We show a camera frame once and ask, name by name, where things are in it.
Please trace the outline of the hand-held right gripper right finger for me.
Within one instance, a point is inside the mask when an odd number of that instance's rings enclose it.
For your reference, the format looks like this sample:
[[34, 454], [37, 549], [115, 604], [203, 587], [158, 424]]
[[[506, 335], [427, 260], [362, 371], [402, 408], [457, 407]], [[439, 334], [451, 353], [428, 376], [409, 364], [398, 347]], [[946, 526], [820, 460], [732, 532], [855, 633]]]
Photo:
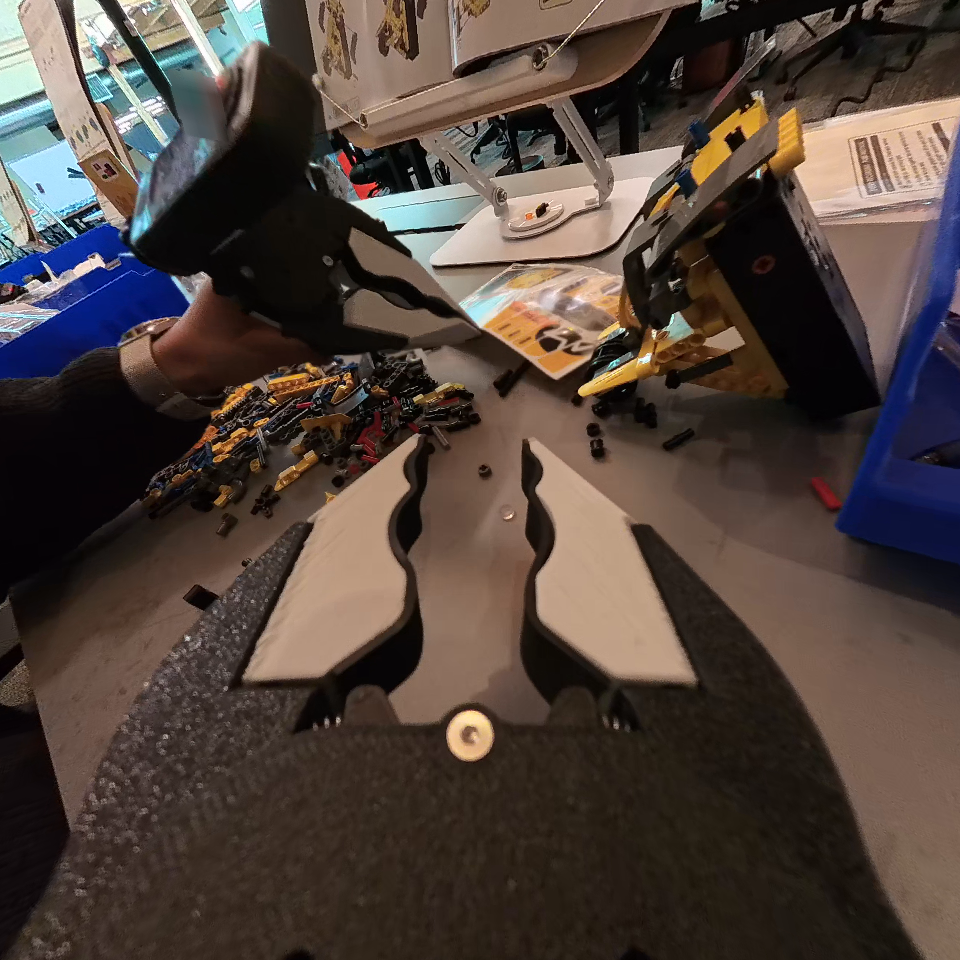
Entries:
[[521, 657], [538, 689], [698, 686], [638, 522], [535, 438], [521, 451]]

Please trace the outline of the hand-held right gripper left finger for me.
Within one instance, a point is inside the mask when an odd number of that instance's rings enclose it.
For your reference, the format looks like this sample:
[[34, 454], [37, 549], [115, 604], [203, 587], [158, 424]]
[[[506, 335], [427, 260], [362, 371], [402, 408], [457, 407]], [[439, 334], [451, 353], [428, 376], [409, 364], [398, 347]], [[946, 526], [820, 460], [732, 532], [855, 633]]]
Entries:
[[246, 686], [399, 687], [424, 651], [409, 552], [423, 531], [424, 436], [319, 509], [243, 674]]

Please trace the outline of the pile of toy building pieces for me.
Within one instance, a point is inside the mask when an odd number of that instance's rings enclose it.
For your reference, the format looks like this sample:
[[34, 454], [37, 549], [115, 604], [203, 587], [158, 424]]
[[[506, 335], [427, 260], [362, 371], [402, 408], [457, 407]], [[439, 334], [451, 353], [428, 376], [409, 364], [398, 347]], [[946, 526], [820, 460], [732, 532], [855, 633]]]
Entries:
[[426, 438], [428, 451], [447, 449], [451, 433], [481, 422], [474, 393], [435, 379], [415, 352], [282, 367], [235, 388], [191, 450], [154, 475], [141, 502], [151, 521], [184, 507], [219, 513], [217, 535], [226, 537], [247, 496], [250, 514], [270, 519], [285, 491], [325, 470], [331, 500], [401, 442]]

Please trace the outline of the yellow sticker sheet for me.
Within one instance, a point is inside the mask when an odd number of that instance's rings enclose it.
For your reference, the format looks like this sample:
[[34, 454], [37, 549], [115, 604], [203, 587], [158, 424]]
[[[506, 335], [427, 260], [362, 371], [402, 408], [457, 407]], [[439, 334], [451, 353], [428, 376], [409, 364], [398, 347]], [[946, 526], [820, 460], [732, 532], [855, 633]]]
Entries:
[[513, 264], [461, 301], [474, 324], [553, 380], [580, 370], [619, 316], [621, 274]]

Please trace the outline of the yellow toy vehicle model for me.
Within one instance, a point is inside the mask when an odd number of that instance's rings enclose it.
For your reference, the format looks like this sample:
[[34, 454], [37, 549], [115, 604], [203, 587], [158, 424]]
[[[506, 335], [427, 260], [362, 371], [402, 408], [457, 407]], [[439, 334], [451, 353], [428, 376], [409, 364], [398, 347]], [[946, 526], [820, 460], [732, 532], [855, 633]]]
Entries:
[[693, 123], [630, 237], [616, 323], [578, 395], [595, 412], [663, 378], [784, 400], [814, 421], [880, 406], [865, 323], [804, 191], [803, 125], [740, 82]]

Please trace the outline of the person's left hand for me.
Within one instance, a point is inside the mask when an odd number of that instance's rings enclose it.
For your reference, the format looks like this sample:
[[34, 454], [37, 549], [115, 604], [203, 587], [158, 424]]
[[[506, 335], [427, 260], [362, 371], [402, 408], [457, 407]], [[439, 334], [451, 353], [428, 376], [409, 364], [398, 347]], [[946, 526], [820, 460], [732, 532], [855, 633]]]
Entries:
[[210, 397], [278, 369], [329, 358], [245, 313], [237, 301], [204, 282], [181, 319], [154, 340], [151, 355], [162, 375], [188, 397]]

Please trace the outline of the blue bin holding bags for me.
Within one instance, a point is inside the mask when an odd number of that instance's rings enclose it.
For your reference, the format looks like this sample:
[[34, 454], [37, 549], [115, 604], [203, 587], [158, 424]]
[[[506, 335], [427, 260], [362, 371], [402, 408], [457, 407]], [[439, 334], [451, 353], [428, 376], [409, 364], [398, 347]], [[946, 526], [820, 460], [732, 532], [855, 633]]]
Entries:
[[13, 261], [2, 268], [2, 282], [23, 285], [43, 271], [60, 277], [94, 255], [103, 267], [42, 295], [38, 308], [47, 317], [2, 344], [1, 378], [54, 377], [84, 354], [117, 346], [129, 330], [186, 311], [187, 299], [174, 280], [134, 258], [109, 224]]

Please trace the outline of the scattered black toy pins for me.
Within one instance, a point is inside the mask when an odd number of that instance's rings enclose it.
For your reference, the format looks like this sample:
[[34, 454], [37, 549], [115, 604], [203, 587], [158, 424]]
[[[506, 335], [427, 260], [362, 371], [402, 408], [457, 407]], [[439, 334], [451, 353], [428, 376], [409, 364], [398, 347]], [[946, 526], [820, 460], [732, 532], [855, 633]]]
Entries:
[[[532, 369], [533, 363], [531, 361], [519, 362], [515, 368], [508, 368], [502, 371], [497, 378], [494, 378], [493, 389], [496, 390], [501, 399], [505, 399]], [[659, 427], [659, 412], [656, 404], [647, 402], [639, 396], [635, 384], [615, 388], [611, 393], [603, 394], [599, 399], [592, 402], [591, 411], [594, 414], [594, 420], [590, 421], [585, 427], [586, 435], [589, 438], [590, 456], [594, 460], [601, 461], [607, 455], [603, 429], [598, 420], [605, 419], [608, 415], [613, 414], [615, 409], [628, 401], [633, 401], [632, 414], [636, 423], [650, 429]]]

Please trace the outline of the black divider panel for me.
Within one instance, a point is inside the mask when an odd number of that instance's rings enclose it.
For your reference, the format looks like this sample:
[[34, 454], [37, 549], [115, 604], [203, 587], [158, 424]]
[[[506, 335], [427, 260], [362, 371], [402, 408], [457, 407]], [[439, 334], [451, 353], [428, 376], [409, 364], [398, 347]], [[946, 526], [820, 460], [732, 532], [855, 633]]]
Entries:
[[270, 46], [311, 79], [316, 58], [306, 1], [261, 1]]

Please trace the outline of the white book stand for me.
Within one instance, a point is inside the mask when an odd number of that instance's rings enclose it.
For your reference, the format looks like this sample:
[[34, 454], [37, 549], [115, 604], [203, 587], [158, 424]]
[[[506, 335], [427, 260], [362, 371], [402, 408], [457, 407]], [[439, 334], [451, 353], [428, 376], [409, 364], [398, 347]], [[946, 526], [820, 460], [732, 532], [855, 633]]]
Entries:
[[[488, 112], [485, 116], [474, 116], [457, 124], [442, 122], [437, 128], [417, 135], [403, 134], [401, 138], [375, 139], [367, 130], [353, 125], [341, 128], [351, 143], [365, 149], [394, 146], [413, 139], [419, 141], [425, 150], [446, 164], [454, 178], [469, 185], [485, 201], [486, 205], [432, 254], [432, 267], [452, 269], [590, 258], [620, 243], [640, 217], [646, 189], [652, 183], [649, 178], [616, 182], [611, 163], [603, 156], [595, 136], [572, 100], [575, 94], [605, 87], [622, 76], [601, 86], [567, 93], [546, 102], [517, 105], [511, 109], [497, 107], [495, 112]], [[455, 146], [447, 132], [466, 122], [507, 116], [536, 107], [545, 107], [550, 112], [567, 144], [574, 147], [585, 165], [589, 184], [510, 198], [506, 187], [482, 173]]]

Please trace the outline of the clear bags of toy parts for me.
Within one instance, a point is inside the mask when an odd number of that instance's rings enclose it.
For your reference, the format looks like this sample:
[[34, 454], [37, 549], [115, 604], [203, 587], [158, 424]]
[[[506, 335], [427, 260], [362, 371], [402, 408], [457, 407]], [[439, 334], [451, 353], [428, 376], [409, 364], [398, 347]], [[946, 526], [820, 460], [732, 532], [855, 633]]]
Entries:
[[25, 293], [2, 303], [2, 325], [39, 323], [69, 307], [78, 306], [81, 301], [116, 280], [122, 265], [123, 260], [119, 256], [107, 260], [102, 254], [94, 253], [60, 274], [48, 270], [49, 279], [27, 281]]

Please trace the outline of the black slanted pole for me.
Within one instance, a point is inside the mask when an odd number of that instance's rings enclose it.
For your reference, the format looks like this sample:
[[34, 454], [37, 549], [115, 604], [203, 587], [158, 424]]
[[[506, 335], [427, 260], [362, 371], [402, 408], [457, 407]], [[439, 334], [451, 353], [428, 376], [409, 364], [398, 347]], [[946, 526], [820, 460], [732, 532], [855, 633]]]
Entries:
[[180, 114], [174, 98], [170, 79], [162, 69], [154, 53], [138, 32], [133, 20], [128, 16], [119, 1], [97, 1], [103, 13], [113, 25], [121, 40], [126, 44], [135, 62], [155, 88], [157, 94], [166, 104], [170, 114], [176, 122], [180, 122]]

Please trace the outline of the tall printed cardboard box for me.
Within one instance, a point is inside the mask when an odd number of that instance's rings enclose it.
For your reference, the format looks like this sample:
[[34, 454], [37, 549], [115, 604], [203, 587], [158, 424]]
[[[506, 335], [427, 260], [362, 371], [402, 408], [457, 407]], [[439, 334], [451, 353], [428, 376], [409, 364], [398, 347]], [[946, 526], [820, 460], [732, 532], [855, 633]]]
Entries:
[[77, 162], [111, 150], [86, 81], [73, 1], [23, 1], [18, 18], [55, 120]]

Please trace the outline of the blue bin holding paper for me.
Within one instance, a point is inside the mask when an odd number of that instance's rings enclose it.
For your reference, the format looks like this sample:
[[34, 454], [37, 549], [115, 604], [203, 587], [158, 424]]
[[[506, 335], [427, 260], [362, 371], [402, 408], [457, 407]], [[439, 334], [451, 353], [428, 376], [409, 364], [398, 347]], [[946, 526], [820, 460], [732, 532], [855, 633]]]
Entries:
[[943, 187], [924, 297], [837, 529], [959, 563], [959, 159]]

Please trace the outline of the paper in clear sleeve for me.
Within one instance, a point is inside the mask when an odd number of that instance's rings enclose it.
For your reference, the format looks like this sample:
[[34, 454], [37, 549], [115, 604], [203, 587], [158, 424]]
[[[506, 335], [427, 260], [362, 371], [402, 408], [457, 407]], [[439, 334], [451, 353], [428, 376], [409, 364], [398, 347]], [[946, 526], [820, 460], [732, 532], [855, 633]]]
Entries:
[[958, 112], [926, 118], [848, 118], [805, 126], [798, 181], [821, 220], [918, 210], [941, 200]]

